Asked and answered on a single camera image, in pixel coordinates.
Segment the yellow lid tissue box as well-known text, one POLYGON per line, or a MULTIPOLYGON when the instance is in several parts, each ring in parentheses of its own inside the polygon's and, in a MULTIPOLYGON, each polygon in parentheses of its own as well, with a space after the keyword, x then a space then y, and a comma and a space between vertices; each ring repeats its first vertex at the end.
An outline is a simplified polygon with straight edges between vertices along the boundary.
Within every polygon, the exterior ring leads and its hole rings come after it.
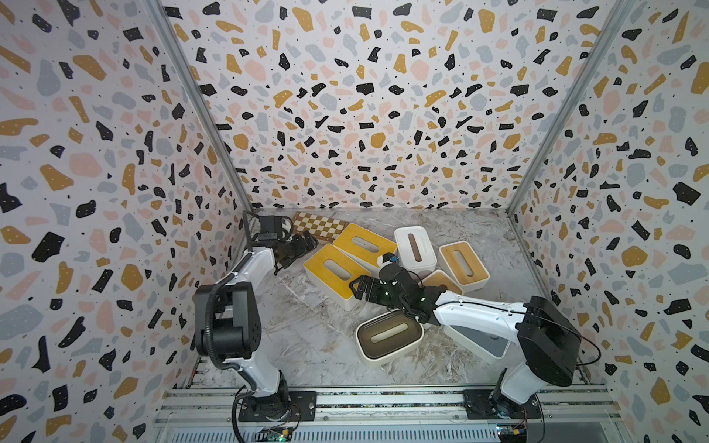
POLYGON ((357 278, 370 272, 334 245, 325 245, 305 262, 306 275, 321 293, 324 293, 345 311, 351 311, 359 302, 350 288, 357 278))
POLYGON ((333 245, 375 276, 379 274, 378 259, 397 251, 393 241, 353 223, 345 227, 333 245))

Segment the light bamboo lid tissue box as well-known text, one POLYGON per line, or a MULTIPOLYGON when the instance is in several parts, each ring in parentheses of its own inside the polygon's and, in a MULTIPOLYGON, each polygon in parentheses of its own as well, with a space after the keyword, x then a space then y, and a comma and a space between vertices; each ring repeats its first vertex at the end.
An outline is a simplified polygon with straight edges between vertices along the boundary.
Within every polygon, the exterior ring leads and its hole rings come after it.
POLYGON ((476 251, 466 241, 439 247, 441 267, 452 277, 464 293, 484 288, 490 274, 476 251))

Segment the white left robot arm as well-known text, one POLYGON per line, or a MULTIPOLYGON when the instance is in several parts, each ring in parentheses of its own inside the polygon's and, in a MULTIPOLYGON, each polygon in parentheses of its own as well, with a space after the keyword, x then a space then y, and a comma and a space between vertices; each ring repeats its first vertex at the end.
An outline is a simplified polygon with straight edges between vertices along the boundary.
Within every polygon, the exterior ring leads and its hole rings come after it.
POLYGON ((285 376, 260 352, 262 326, 257 290, 271 275, 319 245, 309 232, 282 241, 273 234, 252 239, 236 265, 216 284, 195 293, 195 345, 212 365, 243 380, 234 399, 247 421, 278 421, 312 413, 317 393, 289 392, 285 376))

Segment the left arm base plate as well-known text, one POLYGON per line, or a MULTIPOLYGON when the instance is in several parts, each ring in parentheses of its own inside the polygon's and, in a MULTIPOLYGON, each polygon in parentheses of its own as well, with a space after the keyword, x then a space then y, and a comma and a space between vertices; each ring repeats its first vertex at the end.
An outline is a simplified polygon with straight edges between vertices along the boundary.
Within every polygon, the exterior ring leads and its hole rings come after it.
POLYGON ((239 409, 240 423, 312 422, 316 415, 315 391, 289 391, 245 400, 239 409))

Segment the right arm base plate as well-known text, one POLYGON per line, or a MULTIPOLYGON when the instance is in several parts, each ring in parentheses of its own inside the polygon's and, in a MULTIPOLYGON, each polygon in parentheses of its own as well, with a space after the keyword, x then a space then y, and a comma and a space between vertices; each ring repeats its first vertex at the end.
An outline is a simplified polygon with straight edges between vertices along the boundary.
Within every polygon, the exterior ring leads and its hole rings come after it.
POLYGON ((506 397, 496 395, 494 389, 465 389, 463 408, 469 420, 541 419, 542 412, 537 398, 524 404, 516 404, 506 397))

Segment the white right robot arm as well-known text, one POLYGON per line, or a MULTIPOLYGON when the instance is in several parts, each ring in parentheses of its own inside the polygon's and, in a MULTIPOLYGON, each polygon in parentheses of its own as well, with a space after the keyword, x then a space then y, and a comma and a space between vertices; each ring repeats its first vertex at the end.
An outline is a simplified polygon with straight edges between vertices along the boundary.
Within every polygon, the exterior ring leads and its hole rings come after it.
POLYGON ((483 415, 514 418, 541 389, 572 385, 582 336, 548 299, 501 303, 425 286, 411 271, 389 262, 377 278, 362 275, 349 284, 354 298, 385 306, 419 324, 476 330, 516 345, 524 360, 500 374, 485 400, 471 408, 483 415))

